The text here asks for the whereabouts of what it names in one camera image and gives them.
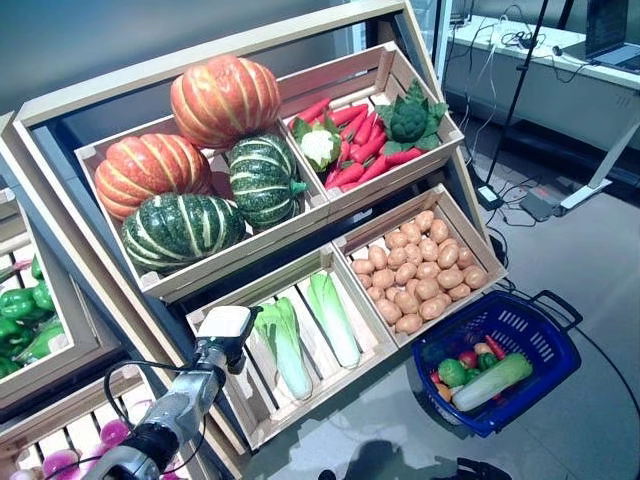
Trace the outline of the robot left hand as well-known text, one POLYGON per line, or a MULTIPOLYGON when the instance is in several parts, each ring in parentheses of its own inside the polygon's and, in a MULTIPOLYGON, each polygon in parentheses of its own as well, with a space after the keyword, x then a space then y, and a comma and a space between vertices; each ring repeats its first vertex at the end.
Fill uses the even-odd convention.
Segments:
POLYGON ((246 362, 244 345, 262 310, 260 306, 212 308, 196 333, 196 364, 215 365, 239 375, 246 362))

